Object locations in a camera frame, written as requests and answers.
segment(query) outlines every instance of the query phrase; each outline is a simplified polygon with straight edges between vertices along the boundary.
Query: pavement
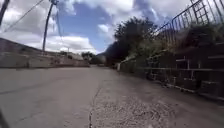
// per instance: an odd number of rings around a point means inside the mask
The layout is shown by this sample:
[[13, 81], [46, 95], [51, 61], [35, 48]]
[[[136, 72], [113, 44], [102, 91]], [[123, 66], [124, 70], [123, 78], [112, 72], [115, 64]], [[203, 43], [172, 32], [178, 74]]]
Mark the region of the pavement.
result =
[[0, 69], [2, 128], [223, 128], [224, 106], [107, 68]]

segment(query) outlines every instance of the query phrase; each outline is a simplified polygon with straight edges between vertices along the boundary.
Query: tree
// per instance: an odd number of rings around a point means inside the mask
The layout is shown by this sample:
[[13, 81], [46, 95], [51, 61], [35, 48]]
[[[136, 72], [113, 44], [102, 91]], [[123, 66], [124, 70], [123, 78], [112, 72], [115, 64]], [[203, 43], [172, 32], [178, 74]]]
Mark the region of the tree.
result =
[[130, 54], [139, 54], [141, 43], [152, 41], [156, 28], [157, 26], [148, 18], [133, 17], [119, 24], [114, 34], [115, 42], [106, 50], [107, 62], [114, 64]]
[[83, 52], [82, 53], [82, 57], [86, 61], [90, 61], [93, 58], [93, 56], [95, 56], [95, 55], [91, 52]]

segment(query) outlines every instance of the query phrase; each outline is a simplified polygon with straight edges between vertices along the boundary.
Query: utility pole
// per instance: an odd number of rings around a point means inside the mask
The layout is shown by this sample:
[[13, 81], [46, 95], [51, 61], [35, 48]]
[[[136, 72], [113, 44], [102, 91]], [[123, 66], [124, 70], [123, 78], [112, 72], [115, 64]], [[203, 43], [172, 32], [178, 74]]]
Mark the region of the utility pole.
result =
[[47, 29], [48, 29], [48, 23], [49, 23], [49, 19], [51, 16], [51, 11], [54, 5], [57, 5], [58, 1], [57, 0], [50, 0], [51, 2], [51, 6], [47, 15], [47, 20], [46, 20], [46, 24], [45, 24], [45, 30], [44, 30], [44, 39], [43, 39], [43, 47], [42, 47], [42, 52], [44, 54], [45, 52], [45, 46], [46, 46], [46, 38], [47, 38]]
[[2, 4], [2, 8], [0, 11], [0, 27], [2, 25], [3, 17], [4, 17], [4, 14], [5, 14], [5, 11], [8, 7], [8, 5], [9, 5], [9, 2], [10, 2], [10, 0], [5, 0], [4, 3]]

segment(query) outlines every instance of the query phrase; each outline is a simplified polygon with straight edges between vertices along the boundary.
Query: fence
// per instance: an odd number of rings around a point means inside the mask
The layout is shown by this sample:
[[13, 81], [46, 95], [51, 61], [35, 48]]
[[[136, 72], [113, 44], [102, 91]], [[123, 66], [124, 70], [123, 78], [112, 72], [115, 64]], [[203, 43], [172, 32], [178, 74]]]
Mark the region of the fence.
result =
[[192, 24], [224, 23], [223, 0], [191, 0], [191, 5], [155, 31], [157, 38], [169, 44], [177, 41], [177, 34]]

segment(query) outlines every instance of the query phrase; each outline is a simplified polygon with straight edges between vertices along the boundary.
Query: sky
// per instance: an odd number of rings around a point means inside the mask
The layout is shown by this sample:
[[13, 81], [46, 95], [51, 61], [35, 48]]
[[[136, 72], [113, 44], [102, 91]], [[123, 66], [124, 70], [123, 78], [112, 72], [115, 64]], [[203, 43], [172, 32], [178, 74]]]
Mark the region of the sky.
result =
[[[11, 0], [0, 37], [41, 49], [49, 0], [44, 0], [13, 28], [4, 32], [39, 1]], [[98, 54], [113, 43], [116, 25], [122, 21], [134, 16], [148, 17], [162, 25], [189, 3], [190, 0], [59, 0], [49, 20], [46, 50], [66, 51], [69, 48], [74, 53], [90, 51]]]

